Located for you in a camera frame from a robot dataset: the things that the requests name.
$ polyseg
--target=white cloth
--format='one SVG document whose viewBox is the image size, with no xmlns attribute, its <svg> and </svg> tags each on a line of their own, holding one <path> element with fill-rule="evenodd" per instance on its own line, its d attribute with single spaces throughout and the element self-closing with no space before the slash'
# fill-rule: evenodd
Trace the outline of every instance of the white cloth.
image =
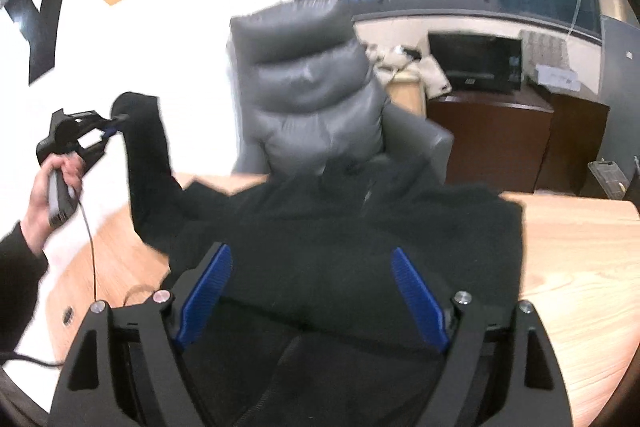
<svg viewBox="0 0 640 427">
<path fill-rule="evenodd" d="M 381 48 L 376 44 L 367 46 L 367 57 L 383 87 L 393 82 L 421 82 L 424 84 L 427 99 L 451 92 L 451 84 L 433 55 L 429 54 L 429 41 L 421 39 L 418 50 L 422 60 L 415 60 L 404 53 L 400 47 Z"/>
</svg>

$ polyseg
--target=white wall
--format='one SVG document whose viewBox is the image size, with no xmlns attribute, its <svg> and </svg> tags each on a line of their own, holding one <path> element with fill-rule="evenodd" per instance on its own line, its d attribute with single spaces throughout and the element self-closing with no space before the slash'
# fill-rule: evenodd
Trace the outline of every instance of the white wall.
<svg viewBox="0 0 640 427">
<path fill-rule="evenodd" d="M 458 15 L 394 17 L 356 23 L 356 32 L 361 40 L 380 46 L 415 46 L 429 31 L 461 31 L 517 38 L 523 29 L 563 38 L 566 35 L 519 22 Z M 578 78 L 585 86 L 597 93 L 600 84 L 600 46 L 569 37 L 567 49 L 571 68 L 577 71 Z"/>
<path fill-rule="evenodd" d="M 33 0 L 40 7 L 41 0 Z M 25 212 L 38 170 L 36 144 L 49 131 L 51 113 L 97 110 L 133 90 L 159 97 L 176 171 L 228 174 L 236 159 L 236 122 L 226 43 L 229 19 L 283 0 L 63 0 L 56 67 L 28 84 L 30 46 L 0 9 L 0 236 Z M 95 233 L 127 203 L 122 140 L 89 172 L 82 201 Z M 53 357 L 44 303 L 76 252 L 87 243 L 81 217 L 47 244 L 50 269 L 40 285 L 34 320 L 18 350 Z M 100 266 L 97 267 L 98 297 Z M 10 362 L 5 370 L 48 410 L 58 371 Z"/>
</svg>

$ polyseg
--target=sleeve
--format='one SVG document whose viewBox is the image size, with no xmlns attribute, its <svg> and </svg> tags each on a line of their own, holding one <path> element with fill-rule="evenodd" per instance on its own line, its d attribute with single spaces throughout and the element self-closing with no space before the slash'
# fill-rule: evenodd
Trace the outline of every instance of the sleeve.
<svg viewBox="0 0 640 427">
<path fill-rule="evenodd" d="M 0 351 L 12 351 L 29 324 L 38 300 L 38 282 L 49 263 L 29 249 L 20 223 L 0 241 Z"/>
</svg>

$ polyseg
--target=wooden table surface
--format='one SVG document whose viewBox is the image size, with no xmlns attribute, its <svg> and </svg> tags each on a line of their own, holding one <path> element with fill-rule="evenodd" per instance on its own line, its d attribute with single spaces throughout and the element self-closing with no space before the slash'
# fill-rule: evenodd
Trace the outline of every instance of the wooden table surface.
<svg viewBox="0 0 640 427">
<path fill-rule="evenodd" d="M 185 186 L 193 176 L 177 176 Z M 198 177 L 233 193 L 263 176 Z M 567 386 L 574 425 L 586 427 L 607 402 L 640 342 L 640 219 L 625 201 L 568 196 L 503 194 L 524 206 L 526 253 L 522 296 L 530 299 L 554 346 Z M 98 299 L 112 307 L 142 302 L 167 272 L 166 258 L 135 234 L 126 206 L 94 237 Z M 61 360 L 93 301 L 88 245 L 47 299 L 47 322 Z M 64 310 L 74 319 L 64 326 Z"/>
</svg>

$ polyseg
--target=black wall lettering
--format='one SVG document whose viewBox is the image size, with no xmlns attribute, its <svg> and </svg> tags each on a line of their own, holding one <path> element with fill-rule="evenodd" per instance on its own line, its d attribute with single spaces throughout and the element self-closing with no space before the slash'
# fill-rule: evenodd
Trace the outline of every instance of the black wall lettering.
<svg viewBox="0 0 640 427">
<path fill-rule="evenodd" d="M 20 24 L 20 33 L 29 41 L 29 85 L 56 65 L 56 39 L 62 0 L 42 0 L 40 11 L 33 0 L 8 0 L 7 13 Z"/>
</svg>

